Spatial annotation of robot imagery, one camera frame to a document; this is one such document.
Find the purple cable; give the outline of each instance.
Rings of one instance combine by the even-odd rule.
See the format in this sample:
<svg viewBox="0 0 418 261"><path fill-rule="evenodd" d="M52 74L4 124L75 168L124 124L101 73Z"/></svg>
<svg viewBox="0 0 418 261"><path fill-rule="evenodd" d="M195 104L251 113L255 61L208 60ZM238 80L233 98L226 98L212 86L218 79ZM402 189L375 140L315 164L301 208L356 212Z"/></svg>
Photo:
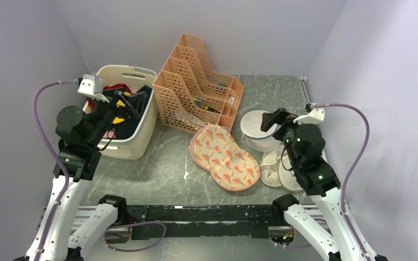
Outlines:
<svg viewBox="0 0 418 261"><path fill-rule="evenodd" d="M139 248L139 249L120 249L120 248L116 248L116 247L110 245L108 243L108 240L107 240L107 235L105 234L105 236L104 236L105 246L107 248L109 248L109 249L112 249L112 250L115 250L115 251L119 251L119 252L138 252L138 251L147 250L149 248L152 248L152 247L156 246L157 244L159 244L163 240L163 238L164 238L164 236L166 234L166 231L167 231L167 229L165 227L165 224L163 222L159 222L159 221L147 221L147 222L135 223L135 224L129 224L129 225L123 225L123 226L109 227L108 229L112 229L112 228L139 227L139 226L145 226L145 225L161 225L164 228L163 235L158 240L156 240L156 242L154 242L153 244L151 244L149 246L145 246L145 247L142 247L142 248Z"/></svg>
<svg viewBox="0 0 418 261"><path fill-rule="evenodd" d="M352 166L348 170L347 175L345 176L345 179L343 180L342 196L340 198L340 204L341 204L341 207L342 207L342 213L346 213L347 212L347 206L345 205L345 191L347 189L347 183L348 183L348 180L350 179L350 175L352 174L353 170L355 169L357 163L360 161L360 158L363 155L363 152L365 152L366 145L367 145L368 140L369 140L369 132L370 132L369 122L368 122L366 116L363 114L363 112L361 112L361 110L359 110L359 109L357 109L357 108L355 108L351 105L342 104L342 103L326 103L326 104L315 104L315 105L313 105L313 108L325 108L325 107L344 107L344 108L352 109L361 116L361 118L365 122L365 126L366 126L366 136L365 136L365 141L363 142L363 146L361 147L360 153L358 153L358 156L356 157ZM348 217L348 215L344 215L344 218L345 218L345 221L346 221L348 227L350 228L350 231L352 231L352 234L355 237L356 242L358 243L358 246L361 248L363 253L366 254L367 251L365 249L365 246L364 246L363 242L361 242L361 239L358 237L358 234L356 233L356 230L353 227L353 224L350 221L350 218ZM368 256L365 256L365 257L366 257L366 260L368 260L368 261L371 260Z"/></svg>
<svg viewBox="0 0 418 261"><path fill-rule="evenodd" d="M47 138L47 135L42 128L41 122L39 121L38 110L36 108L36 104L38 102L39 95L45 89L47 89L49 87L52 87L52 86L55 86L55 85L59 85L59 84L77 84L77 83L78 83L78 80L59 80L57 82L44 85L36 91L36 93L33 96L33 100L32 100L33 116L34 116L34 119L36 120L36 127L38 128L39 135L41 135L41 138L42 138L44 144L46 145L46 147L49 150L50 154L52 155L53 159L57 162L57 165L61 168L61 170L63 172L63 175L65 176L65 184L63 185L62 190L60 191L60 193L58 194L57 199L56 199L56 201L58 201L58 202L61 201L63 195L65 194L66 190L68 189L68 182L69 182L70 176L68 174L68 170L66 169L65 165L63 165L63 163L60 160L60 158L58 157L57 153L52 148L52 145L50 144L49 139ZM58 204L53 204L52 208L49 212L49 215L47 216L47 221L44 225L44 230L42 231L41 240L39 241L38 250L42 250L42 248L44 247L44 242L47 239L47 234L48 234L49 228L52 224L52 220L53 220L53 217L55 215L55 211L56 211L57 207L58 207ZM39 261L39 259L41 257L41 253L42 253L42 251L38 251L36 253L36 255L34 256L35 261Z"/></svg>
<svg viewBox="0 0 418 261"><path fill-rule="evenodd" d="M316 221L322 221L322 222L324 222L324 223L326 223L326 224L327 224L327 222L326 222L326 220L325 220L325 219L314 219L314 220L316 220ZM286 246L286 245L283 245L283 244L279 244L279 245L282 245L282 246L284 246L285 248L289 248L289 249L300 249L300 248L306 248L306 247L310 247L310 246L311 246L311 244L307 244L307 245L298 245L298 246Z"/></svg>

